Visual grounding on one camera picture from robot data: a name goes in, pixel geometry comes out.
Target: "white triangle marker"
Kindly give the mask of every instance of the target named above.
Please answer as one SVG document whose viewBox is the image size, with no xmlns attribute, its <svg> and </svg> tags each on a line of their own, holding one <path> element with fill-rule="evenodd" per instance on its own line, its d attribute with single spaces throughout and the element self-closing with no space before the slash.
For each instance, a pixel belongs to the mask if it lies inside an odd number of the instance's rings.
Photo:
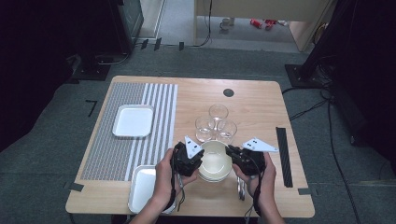
<svg viewBox="0 0 396 224">
<path fill-rule="evenodd" d="M 186 149 L 187 149 L 187 157 L 192 159 L 196 154 L 198 154 L 202 148 L 198 144 L 196 144 L 192 139 L 190 139 L 187 135 L 184 137 Z"/>
<path fill-rule="evenodd" d="M 263 151 L 263 152 L 278 152 L 279 151 L 279 149 L 277 149 L 276 147 L 272 147 L 256 137 L 254 137 L 254 138 L 248 140 L 246 143 L 242 144 L 242 147 L 250 149 L 252 151 Z"/>
</svg>

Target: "white plate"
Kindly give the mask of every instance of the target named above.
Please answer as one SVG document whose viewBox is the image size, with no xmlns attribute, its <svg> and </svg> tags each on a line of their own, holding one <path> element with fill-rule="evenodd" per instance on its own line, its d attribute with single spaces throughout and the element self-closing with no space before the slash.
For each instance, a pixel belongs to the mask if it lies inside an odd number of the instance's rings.
<svg viewBox="0 0 396 224">
<path fill-rule="evenodd" d="M 117 111 L 113 133 L 118 137 L 145 137 L 151 133 L 151 105 L 122 105 Z"/>
<path fill-rule="evenodd" d="M 134 169 L 128 207 L 131 212 L 138 214 L 151 198 L 155 185 L 155 166 L 140 165 Z M 176 207 L 176 200 L 168 209 L 163 211 L 170 214 Z"/>
<path fill-rule="evenodd" d="M 233 161 L 225 152 L 226 145 L 220 141 L 208 141 L 201 144 L 205 150 L 202 164 L 199 167 L 200 176 L 209 182 L 219 182 L 232 170 Z"/>
</svg>

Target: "gray carpet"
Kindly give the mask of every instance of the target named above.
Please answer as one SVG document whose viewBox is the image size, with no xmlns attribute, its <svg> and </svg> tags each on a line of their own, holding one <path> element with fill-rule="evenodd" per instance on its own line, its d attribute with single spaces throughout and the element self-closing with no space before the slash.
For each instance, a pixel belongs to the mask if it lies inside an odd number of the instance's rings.
<svg viewBox="0 0 396 224">
<path fill-rule="evenodd" d="M 290 87 L 285 63 L 301 64 L 307 54 L 198 49 L 148 45 L 113 65 L 106 81 L 64 84 L 33 130 L 0 154 L 0 223 L 70 223 L 65 212 L 69 192 L 91 137 L 111 78 L 118 75 L 273 80 Z M 285 93 L 290 116 L 321 101 L 320 90 Z M 92 115 L 92 104 L 98 101 Z M 370 147 L 349 144 L 347 128 L 330 107 L 334 151 L 355 201 L 361 223 L 396 223 L 395 176 L 389 163 Z M 317 194 L 312 218 L 288 223 L 356 223 L 346 187 L 330 145 L 328 108 L 323 105 L 291 122 L 304 171 Z M 74 215 L 76 223 L 109 223 L 108 215 Z"/>
</svg>

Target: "wrist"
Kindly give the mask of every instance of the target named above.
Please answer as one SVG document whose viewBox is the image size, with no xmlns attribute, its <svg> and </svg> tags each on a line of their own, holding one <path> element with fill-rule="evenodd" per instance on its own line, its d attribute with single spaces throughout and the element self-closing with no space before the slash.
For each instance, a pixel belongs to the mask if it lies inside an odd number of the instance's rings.
<svg viewBox="0 0 396 224">
<path fill-rule="evenodd" d="M 167 202 L 164 202 L 162 199 L 158 197 L 153 196 L 148 200 L 148 206 L 150 207 L 150 209 L 152 209 L 153 213 L 158 215 L 165 209 L 166 205 Z"/>
<path fill-rule="evenodd" d="M 266 197 L 259 199 L 259 207 L 262 213 L 267 213 L 276 208 L 276 202 L 274 197 Z"/>
</svg>

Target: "white bowl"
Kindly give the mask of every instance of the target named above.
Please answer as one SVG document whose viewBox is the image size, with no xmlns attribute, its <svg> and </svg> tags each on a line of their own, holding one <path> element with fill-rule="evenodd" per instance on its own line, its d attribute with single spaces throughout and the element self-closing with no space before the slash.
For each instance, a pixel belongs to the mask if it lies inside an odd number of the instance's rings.
<svg viewBox="0 0 396 224">
<path fill-rule="evenodd" d="M 208 141 L 201 144 L 205 150 L 199 174 L 208 182 L 223 180 L 232 170 L 233 161 L 225 152 L 226 145 L 220 141 Z"/>
</svg>

